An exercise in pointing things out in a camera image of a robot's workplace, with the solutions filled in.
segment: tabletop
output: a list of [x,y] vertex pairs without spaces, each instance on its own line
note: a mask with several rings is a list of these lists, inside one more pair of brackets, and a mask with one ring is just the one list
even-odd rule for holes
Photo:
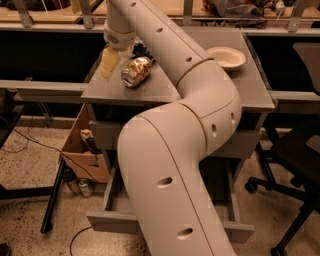
[[[246,63],[240,70],[232,72],[230,77],[239,90],[243,110],[262,113],[274,109],[272,98],[240,29],[212,27],[183,27],[183,29],[206,50],[225,46],[241,51],[246,56]],[[180,99],[176,88],[157,63],[148,79],[135,89],[127,88],[120,79],[120,72],[127,63],[128,58],[121,58],[109,81],[101,76],[98,67],[82,98],[89,103],[103,104],[168,103]]]

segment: cabinet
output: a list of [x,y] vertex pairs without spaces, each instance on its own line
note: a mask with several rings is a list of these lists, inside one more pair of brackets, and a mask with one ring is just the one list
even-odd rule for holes
[[[230,240],[245,242],[254,227],[241,223],[233,183],[245,160],[254,152],[261,135],[260,127],[275,105],[239,29],[188,27],[185,31],[205,49],[221,45],[233,47],[247,58],[240,71],[230,74],[242,99],[243,115],[239,128],[224,146],[200,164],[208,190],[213,189],[212,200],[216,203],[217,212]],[[82,94],[83,100],[91,108],[90,128],[97,138],[98,147],[106,152],[117,149],[120,130],[129,120],[124,120],[121,113],[130,118],[144,109],[172,102],[180,97],[157,63],[151,79],[146,80],[136,91],[119,82],[119,70],[115,70],[113,77],[107,82],[101,77],[98,67]],[[87,217],[93,228],[99,231],[135,232],[139,229],[128,195],[122,186],[116,161],[110,173],[102,210],[90,212]]]

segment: black cable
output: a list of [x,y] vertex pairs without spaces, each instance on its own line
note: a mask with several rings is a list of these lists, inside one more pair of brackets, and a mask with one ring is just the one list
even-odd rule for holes
[[72,238],[72,240],[71,240],[71,242],[70,242],[70,245],[69,245],[69,252],[70,252],[70,255],[71,255],[71,256],[73,256],[73,254],[72,254],[72,244],[73,244],[74,240],[75,240],[75,239],[77,238],[77,236],[80,235],[82,232],[84,232],[84,231],[86,231],[86,230],[88,230],[88,229],[90,229],[90,228],[92,228],[92,227],[90,226],[90,227],[86,227],[86,228],[84,228],[84,229],[81,229],[80,231],[77,232],[77,234],[75,234],[75,235],[73,236],[73,238]]
[[82,170],[84,170],[96,183],[100,183],[99,181],[97,181],[84,167],[82,167],[81,165],[79,165],[78,163],[76,163],[72,158],[70,158],[69,156],[67,156],[66,154],[64,154],[60,149],[58,148],[55,148],[55,147],[51,147],[51,146],[48,146],[48,145],[45,145],[45,144],[42,144],[41,142],[37,141],[37,140],[34,140],[34,139],[30,139],[28,138],[26,135],[22,134],[21,132],[19,132],[18,130],[16,130],[15,128],[13,128],[9,122],[3,118],[2,116],[0,116],[0,119],[5,121],[6,124],[8,125],[8,128],[11,128],[13,131],[15,131],[16,133],[18,133],[20,136],[24,137],[25,139],[27,139],[28,141],[31,141],[33,143],[36,143],[40,146],[43,146],[43,147],[46,147],[46,148],[49,148],[49,149],[53,149],[53,150],[56,150],[58,151],[61,155],[63,155],[64,157],[68,158],[71,162],[73,162],[75,165],[77,165],[78,167],[80,167]]
[[[32,123],[33,123],[33,116],[31,117],[31,122],[30,122],[30,124],[29,124],[29,126],[28,126],[27,134],[28,134],[28,136],[29,136],[30,138],[32,138],[33,140],[36,140],[36,139],[35,139],[34,137],[32,137],[32,136],[30,135],[30,133],[29,133],[30,127],[31,127]],[[19,150],[10,151],[10,150],[4,149],[4,148],[0,148],[0,150],[2,150],[2,151],[4,151],[4,152],[7,152],[7,153],[10,153],[10,154],[17,154],[17,153],[20,153],[21,151],[25,150],[25,149],[28,147],[28,144],[29,144],[29,140],[27,140],[27,143],[24,145],[24,147],[21,148],[21,149],[19,149]]]

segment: bottle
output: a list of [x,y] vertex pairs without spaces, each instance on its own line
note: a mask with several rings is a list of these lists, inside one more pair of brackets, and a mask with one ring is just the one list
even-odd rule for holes
[[62,179],[67,183],[73,194],[79,195],[81,193],[78,178],[71,168],[67,167],[63,170]]

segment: aluminum can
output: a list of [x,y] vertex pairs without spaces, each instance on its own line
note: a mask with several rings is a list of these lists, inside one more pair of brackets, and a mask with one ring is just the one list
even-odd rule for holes
[[79,188],[85,197],[89,197],[92,195],[92,186],[89,180],[81,179],[79,181]]
[[128,87],[136,87],[152,70],[152,61],[148,57],[138,57],[129,62],[121,72],[121,79]]

